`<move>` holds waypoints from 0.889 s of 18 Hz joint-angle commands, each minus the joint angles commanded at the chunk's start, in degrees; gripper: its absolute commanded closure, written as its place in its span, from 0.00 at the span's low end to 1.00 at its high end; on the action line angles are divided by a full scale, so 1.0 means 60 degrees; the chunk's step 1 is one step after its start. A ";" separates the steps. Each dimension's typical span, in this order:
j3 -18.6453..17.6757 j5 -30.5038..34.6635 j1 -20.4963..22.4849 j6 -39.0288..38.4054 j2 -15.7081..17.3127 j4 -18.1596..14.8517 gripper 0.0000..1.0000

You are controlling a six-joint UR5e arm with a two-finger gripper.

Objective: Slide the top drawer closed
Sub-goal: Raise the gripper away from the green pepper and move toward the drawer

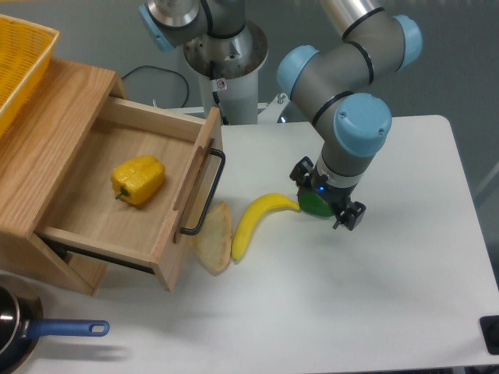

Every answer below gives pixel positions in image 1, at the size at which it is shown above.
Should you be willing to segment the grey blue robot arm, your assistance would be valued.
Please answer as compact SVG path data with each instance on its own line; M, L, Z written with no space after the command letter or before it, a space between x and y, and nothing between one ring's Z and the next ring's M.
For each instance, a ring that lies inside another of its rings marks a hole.
M352 191L392 123L388 106L363 88L414 62L423 39L412 19L390 16L377 1L324 1L322 7L342 45L328 53L297 47L283 58L276 78L324 141L316 161L304 158L290 174L298 197L313 194L337 225L353 229L366 208L352 200ZM257 75L268 46L246 18L245 2L146 1L139 12L162 51L183 49L206 110L217 108L226 125L255 121L257 89L243 81Z

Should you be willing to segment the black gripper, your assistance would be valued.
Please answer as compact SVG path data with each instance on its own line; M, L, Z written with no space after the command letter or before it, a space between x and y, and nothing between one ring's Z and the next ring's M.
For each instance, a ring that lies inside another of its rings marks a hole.
M359 157L319 157L315 164L302 158L292 169L289 178L303 190L315 192L327 202L336 217L332 226L354 230L362 221L366 206L351 200L351 194L363 175L363 160Z

